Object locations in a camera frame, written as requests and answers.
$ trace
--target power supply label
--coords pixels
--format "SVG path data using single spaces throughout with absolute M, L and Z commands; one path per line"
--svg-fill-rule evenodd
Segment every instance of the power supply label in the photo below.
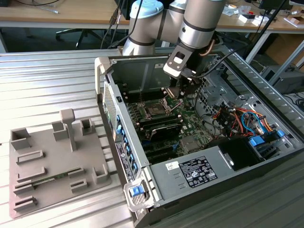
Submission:
M 218 178 L 205 156 L 180 163 L 179 165 L 191 188 Z

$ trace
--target office chair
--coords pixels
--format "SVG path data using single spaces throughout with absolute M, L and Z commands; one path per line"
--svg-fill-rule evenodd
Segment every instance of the office chair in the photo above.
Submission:
M 79 49 L 79 46 L 80 46 L 83 38 L 87 37 L 88 34 L 90 34 L 93 37 L 99 39 L 100 41 L 103 40 L 103 37 L 96 34 L 95 32 L 93 32 L 93 29 L 85 29 L 85 28 L 80 28 L 80 29 L 79 28 L 71 28 L 71 29 L 60 31 L 60 32 L 56 32 L 56 40 L 60 41 L 60 40 L 62 40 L 60 38 L 60 35 L 67 34 L 67 33 L 72 33 L 72 32 L 81 32 L 79 40 L 76 43 L 76 49 Z

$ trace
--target wooden desk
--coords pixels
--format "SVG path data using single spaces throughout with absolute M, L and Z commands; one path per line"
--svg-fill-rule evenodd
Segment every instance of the wooden desk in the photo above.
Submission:
M 235 3 L 237 6 L 251 6 L 252 11 L 259 15 L 258 9 L 251 3 L 241 0 Z M 64 0 L 59 4 L 57 10 L 59 14 L 48 12 L 35 7 L 21 5 L 14 0 L 8 8 L 0 8 L 0 28 L 1 27 L 21 27 L 21 28 L 77 28 L 77 29 L 107 29 L 109 19 L 116 8 L 114 0 Z M 120 29 L 128 29 L 129 21 L 124 18 L 120 21 Z M 217 31 L 223 32 L 256 32 L 257 27 L 251 23 L 243 23 L 238 20 L 237 15 L 231 17 L 222 14 Z M 259 43 L 252 50 L 247 58 L 250 62 L 271 33 L 294 33 L 304 34 L 304 29 L 298 29 L 288 22 L 284 17 L 278 16 L 278 20 L 273 22 L 267 32 L 262 36 Z M 1 45 L 0 53 L 5 52 L 4 45 Z
M 58 2 L 56 10 L 59 14 L 48 12 L 40 8 L 25 6 L 14 0 L 7 8 L 0 8 L 0 27 L 4 21 L 11 22 L 51 22 L 51 23 L 80 23 L 80 24 L 109 24 L 109 20 L 116 9 L 114 0 L 63 0 Z M 124 17 L 121 24 L 128 25 Z

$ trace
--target white sticker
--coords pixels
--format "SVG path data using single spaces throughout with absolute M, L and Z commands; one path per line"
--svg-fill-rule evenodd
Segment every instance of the white sticker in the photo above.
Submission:
M 167 167 L 167 170 L 174 170 L 179 167 L 179 162 L 175 161 L 175 162 L 167 163 L 166 167 Z

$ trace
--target circuit board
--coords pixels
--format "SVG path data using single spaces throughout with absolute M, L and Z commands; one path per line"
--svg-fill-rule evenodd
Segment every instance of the circuit board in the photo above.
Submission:
M 172 99 L 167 96 L 164 99 L 129 103 L 127 109 L 142 147 L 148 159 L 152 162 L 197 152 L 204 149 L 213 139 L 213 136 L 202 124 L 200 117 L 197 116 L 186 98 Z M 181 127 L 176 136 L 168 137 L 168 135 L 164 135 L 163 139 L 152 142 L 146 135 L 140 134 L 143 129 L 138 128 L 139 121 L 141 123 L 151 120 L 161 121 L 164 117 L 170 116 L 180 118 L 179 124 L 181 124 Z

